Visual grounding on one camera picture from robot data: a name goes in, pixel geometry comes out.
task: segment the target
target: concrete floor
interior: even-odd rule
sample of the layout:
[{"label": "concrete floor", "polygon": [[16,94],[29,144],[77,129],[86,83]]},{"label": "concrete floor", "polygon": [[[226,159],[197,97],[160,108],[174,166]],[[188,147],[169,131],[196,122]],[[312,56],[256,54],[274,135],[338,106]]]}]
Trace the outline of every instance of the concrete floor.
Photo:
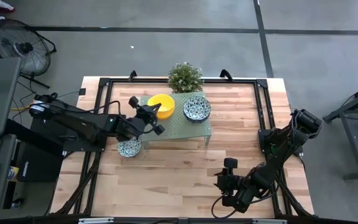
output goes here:
[{"label": "concrete floor", "polygon": [[[252,0],[15,0],[13,19],[42,26],[258,28]],[[358,30],[358,0],[260,0],[266,29]],[[234,77],[266,77],[258,34],[41,32],[56,43],[48,72],[39,78],[61,94],[79,89],[83,76],[166,75],[177,62],[215,77],[223,68]],[[275,77],[284,78],[292,108],[316,116],[339,107],[358,91],[358,36],[267,35]],[[33,85],[34,89],[46,93]],[[15,99],[26,95],[19,87]],[[76,95],[64,100],[75,104]],[[29,126],[31,119],[23,115]],[[304,146],[306,175],[315,213],[358,221],[357,171],[340,121],[323,125]],[[28,194],[51,186],[26,185]],[[43,215],[40,199],[32,215]]]}]

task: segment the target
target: yellow bowl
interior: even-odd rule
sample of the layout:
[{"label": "yellow bowl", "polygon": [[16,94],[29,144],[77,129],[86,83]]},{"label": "yellow bowl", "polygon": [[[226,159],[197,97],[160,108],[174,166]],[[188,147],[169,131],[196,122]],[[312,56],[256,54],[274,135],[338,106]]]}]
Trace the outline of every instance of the yellow bowl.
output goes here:
[{"label": "yellow bowl", "polygon": [[153,106],[158,103],[161,103],[160,109],[157,111],[157,118],[158,119],[168,119],[175,110],[175,101],[172,99],[171,96],[167,94],[158,94],[151,97],[147,105]]}]

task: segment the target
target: wooden table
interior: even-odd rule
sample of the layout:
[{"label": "wooden table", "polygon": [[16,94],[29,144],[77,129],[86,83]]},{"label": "wooden table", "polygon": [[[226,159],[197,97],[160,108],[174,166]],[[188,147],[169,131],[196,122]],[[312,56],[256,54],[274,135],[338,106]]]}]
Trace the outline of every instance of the wooden table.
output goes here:
[{"label": "wooden table", "polygon": [[[82,88],[86,88],[86,95],[79,97],[77,107],[84,110],[94,108],[99,78],[84,77]],[[267,82],[275,123],[282,128],[290,120],[284,81],[269,78]],[[209,146],[204,146],[203,138],[151,142],[150,149],[140,151],[136,157],[124,158],[117,152],[117,141],[109,138],[100,162],[92,216],[209,218],[212,217],[211,205],[220,196],[219,189],[213,185],[216,183],[214,174],[223,168],[224,158],[239,160],[239,168],[234,172],[237,175],[246,175],[265,160],[257,138],[260,128],[253,86],[205,84],[204,91],[212,106],[213,135]],[[116,83],[111,99],[121,101],[123,114],[134,116],[135,111],[127,103],[131,96],[159,93],[169,94],[171,90],[164,83]],[[264,114],[267,114],[262,91],[261,96]],[[117,113],[117,106],[112,105],[109,113]],[[77,187],[83,156],[84,153],[76,152],[64,160],[51,212],[62,207]],[[292,156],[284,168],[289,189],[304,208],[313,213],[301,162]],[[83,207],[86,197],[87,193],[83,197]],[[284,211],[281,194],[279,201]],[[215,207],[217,216],[231,211],[232,208],[222,207],[220,202]],[[245,214],[237,212],[232,217],[273,216],[272,201],[268,199],[252,204]]]}]

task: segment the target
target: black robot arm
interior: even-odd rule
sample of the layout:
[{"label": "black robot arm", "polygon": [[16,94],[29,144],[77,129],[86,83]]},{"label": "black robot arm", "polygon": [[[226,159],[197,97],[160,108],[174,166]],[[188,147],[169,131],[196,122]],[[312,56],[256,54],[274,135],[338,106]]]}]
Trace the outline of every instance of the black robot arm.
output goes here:
[{"label": "black robot arm", "polygon": [[233,169],[237,168],[237,160],[233,158],[224,160],[225,168],[216,174],[218,177],[216,186],[223,195],[223,206],[234,207],[235,211],[244,213],[249,205],[254,203],[252,202],[254,197],[263,200],[276,193],[269,192],[274,180],[281,188],[286,188],[278,178],[277,172],[300,146],[308,139],[315,138],[321,128],[321,120],[306,110],[295,110],[291,115],[288,126],[283,129],[273,128],[264,136],[261,147],[274,149],[274,153],[266,163],[254,167],[246,176],[239,176],[233,174]]},{"label": "black robot arm", "polygon": [[54,120],[73,130],[82,141],[92,146],[105,147],[108,136],[115,137],[118,141],[138,138],[145,133],[144,129],[148,124],[152,125],[150,131],[157,134],[164,132],[164,128],[157,125],[157,111],[161,104],[140,106],[134,96],[129,100],[129,104],[136,109],[136,115],[133,118],[126,118],[126,115],[121,114],[119,101],[111,102],[111,104],[119,105],[119,114],[94,114],[91,112],[100,108],[89,111],[79,109],[58,100],[56,93],[36,95],[34,100],[29,110],[31,116]]}]

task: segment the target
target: green plant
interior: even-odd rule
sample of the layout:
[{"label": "green plant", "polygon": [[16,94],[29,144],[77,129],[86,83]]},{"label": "green plant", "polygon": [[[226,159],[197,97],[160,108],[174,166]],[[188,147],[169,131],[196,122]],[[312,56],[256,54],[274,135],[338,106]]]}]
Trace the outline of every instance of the green plant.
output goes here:
[{"label": "green plant", "polygon": [[178,63],[169,71],[168,85],[173,93],[203,91],[204,81],[201,69],[189,63]]}]

